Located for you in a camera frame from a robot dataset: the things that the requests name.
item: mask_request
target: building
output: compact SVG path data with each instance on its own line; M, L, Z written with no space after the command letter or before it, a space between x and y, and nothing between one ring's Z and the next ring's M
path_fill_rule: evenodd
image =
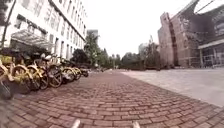
M224 64L220 45L224 43L224 6L196 14L199 1L192 0L172 18L168 13L161 16L158 36L162 66L190 68Z
M84 48L86 17L81 0L17 0L5 46L44 47L69 59L74 49Z

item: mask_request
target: green tree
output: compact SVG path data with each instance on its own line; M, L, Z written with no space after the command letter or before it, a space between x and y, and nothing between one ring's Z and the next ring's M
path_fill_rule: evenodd
M97 63L97 57L100 53L100 48L97 44L98 37L99 36L96 36L93 32L88 33L88 35L86 36L86 45L84 47L84 50L89 57L92 66Z
M88 56L82 49L76 49L70 60L80 64L88 63Z
M118 66L118 67L121 66L121 57L120 57L119 54L116 55L115 65Z
M107 50L104 48L103 50L100 50L100 54L98 55L98 63L101 67L107 68L109 63L108 61Z

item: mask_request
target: white sky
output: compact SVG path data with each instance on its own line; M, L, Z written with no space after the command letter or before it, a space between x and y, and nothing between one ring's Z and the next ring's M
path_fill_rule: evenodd
M158 42L160 15L176 14L191 0L83 0L87 12L87 28L99 30L99 46L109 55L138 52L138 46L153 36ZM196 10L211 0L201 0ZM216 0L208 8L217 7L224 0Z

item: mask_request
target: lamp post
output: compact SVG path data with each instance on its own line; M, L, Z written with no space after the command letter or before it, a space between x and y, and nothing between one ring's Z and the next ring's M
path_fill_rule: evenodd
M5 44L5 36L6 36L7 28L8 28L8 25L9 25L9 20L10 20L10 18L11 18L12 11L13 11L13 9L14 9L14 7L15 7L15 4L16 4L16 0L14 0L14 2L13 2L13 4L12 4L12 7L11 7L11 9L10 9L10 11L9 11L9 15L8 15L8 17L7 17L7 20L6 20L6 23L5 23L5 26L4 26L4 32L3 32L2 40L1 40L1 42L2 42L2 44L1 44L1 48L4 48L4 44Z

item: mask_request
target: brick pavement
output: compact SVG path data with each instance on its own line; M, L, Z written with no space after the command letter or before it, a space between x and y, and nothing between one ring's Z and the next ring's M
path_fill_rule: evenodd
M224 128L221 108L119 73L0 101L1 128Z

